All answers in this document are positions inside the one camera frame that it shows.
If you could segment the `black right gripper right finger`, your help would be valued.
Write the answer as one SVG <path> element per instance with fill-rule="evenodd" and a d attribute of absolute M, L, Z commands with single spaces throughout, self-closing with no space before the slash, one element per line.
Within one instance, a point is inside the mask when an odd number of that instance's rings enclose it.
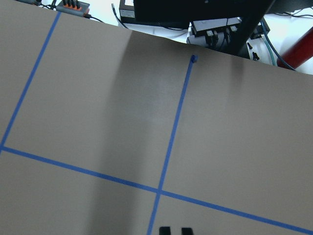
<path fill-rule="evenodd" d="M 181 228 L 181 235 L 193 235 L 193 229 L 189 227 Z"/>

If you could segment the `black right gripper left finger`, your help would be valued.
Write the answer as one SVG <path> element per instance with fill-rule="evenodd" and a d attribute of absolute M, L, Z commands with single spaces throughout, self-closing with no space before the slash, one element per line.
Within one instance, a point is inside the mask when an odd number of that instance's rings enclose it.
<path fill-rule="evenodd" d="M 168 226 L 160 227 L 159 235 L 171 235 L 171 228 Z"/>

